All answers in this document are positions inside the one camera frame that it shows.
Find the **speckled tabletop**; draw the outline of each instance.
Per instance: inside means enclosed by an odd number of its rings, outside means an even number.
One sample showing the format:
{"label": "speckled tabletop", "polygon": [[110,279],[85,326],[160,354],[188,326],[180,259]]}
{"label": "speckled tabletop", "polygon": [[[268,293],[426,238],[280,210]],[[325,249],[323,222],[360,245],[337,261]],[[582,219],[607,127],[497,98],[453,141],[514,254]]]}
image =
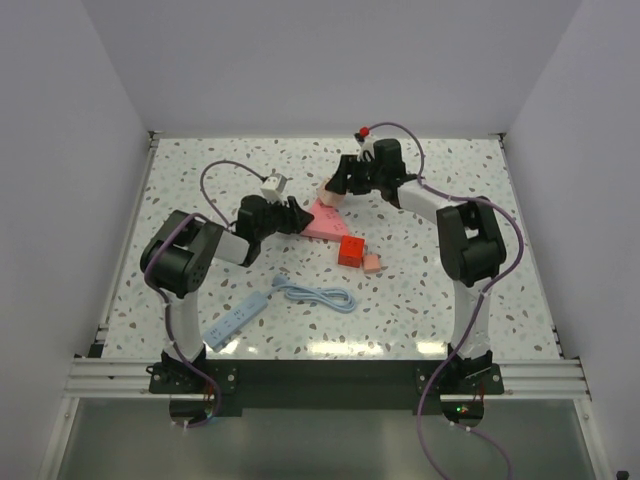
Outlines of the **speckled tabletop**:
{"label": "speckled tabletop", "polygon": [[[424,140],[425,175],[455,194],[485,195],[514,213],[516,202],[496,140]],[[310,207],[318,184],[337,168],[341,153],[355,153],[352,138],[163,139],[160,141],[116,299],[109,317],[103,357],[156,358],[164,348],[164,324],[157,295],[143,282],[139,258],[174,209],[204,213],[218,221],[199,191],[199,175],[210,162],[238,160],[262,174],[281,172],[285,193]],[[404,159],[418,169],[416,148],[403,142]],[[259,181],[242,169],[221,165],[210,171],[207,191],[235,217],[241,198],[259,194]],[[209,357],[256,359],[424,359],[444,358],[453,332],[453,285],[439,260],[433,225],[398,211],[379,195],[347,197],[339,209],[351,233],[366,239],[384,266],[376,275],[337,264],[337,243],[276,234],[248,269],[214,263],[200,289],[204,332],[255,290],[267,291],[276,273],[306,286],[342,286],[358,308],[340,314],[323,305],[297,304],[276,293],[220,353]],[[500,221],[509,262],[515,235]],[[496,359],[557,359],[558,349],[530,251],[493,291],[490,337]]]}

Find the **light blue rectangular object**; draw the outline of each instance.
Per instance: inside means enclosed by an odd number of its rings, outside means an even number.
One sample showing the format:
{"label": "light blue rectangular object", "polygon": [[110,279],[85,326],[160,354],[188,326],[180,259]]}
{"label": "light blue rectangular object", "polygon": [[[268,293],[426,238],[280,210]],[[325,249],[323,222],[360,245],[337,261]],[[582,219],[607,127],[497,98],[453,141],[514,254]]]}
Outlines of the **light blue rectangular object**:
{"label": "light blue rectangular object", "polygon": [[253,317],[267,308],[267,298],[263,293],[253,292],[244,301],[222,317],[202,338],[214,352],[227,344],[227,340],[237,330],[244,327]]}

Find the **coiled blue cable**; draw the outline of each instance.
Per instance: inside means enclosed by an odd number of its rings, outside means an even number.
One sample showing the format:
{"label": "coiled blue cable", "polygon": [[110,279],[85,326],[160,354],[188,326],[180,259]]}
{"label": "coiled blue cable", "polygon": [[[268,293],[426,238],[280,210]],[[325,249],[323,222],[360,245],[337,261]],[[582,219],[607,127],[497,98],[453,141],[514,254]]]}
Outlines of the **coiled blue cable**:
{"label": "coiled blue cable", "polygon": [[351,313],[358,306],[351,292],[341,287],[303,287],[292,283],[291,280],[280,273],[273,278],[271,285],[273,288],[266,293],[266,296],[278,290],[284,290],[284,296],[289,300],[319,302],[340,313]]}

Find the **gray wall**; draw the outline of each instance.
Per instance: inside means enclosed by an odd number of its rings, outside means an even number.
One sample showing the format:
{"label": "gray wall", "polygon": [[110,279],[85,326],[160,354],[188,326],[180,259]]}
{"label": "gray wall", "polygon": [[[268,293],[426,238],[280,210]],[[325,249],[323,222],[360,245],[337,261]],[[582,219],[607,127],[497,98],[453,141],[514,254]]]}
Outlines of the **gray wall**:
{"label": "gray wall", "polygon": [[146,133],[79,0],[0,14],[0,477],[34,478],[95,333]]}
{"label": "gray wall", "polygon": [[149,128],[506,131],[579,0],[84,0]]}
{"label": "gray wall", "polygon": [[640,475],[640,2],[585,0],[507,136],[560,338]]}

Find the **red block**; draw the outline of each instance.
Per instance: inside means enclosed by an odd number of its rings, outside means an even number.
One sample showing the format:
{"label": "red block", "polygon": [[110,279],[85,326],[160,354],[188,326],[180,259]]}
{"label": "red block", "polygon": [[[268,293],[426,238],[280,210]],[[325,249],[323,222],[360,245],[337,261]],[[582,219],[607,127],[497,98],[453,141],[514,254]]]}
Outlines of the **red block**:
{"label": "red block", "polygon": [[360,268],[364,255],[364,238],[345,235],[340,243],[338,263],[345,267]]}

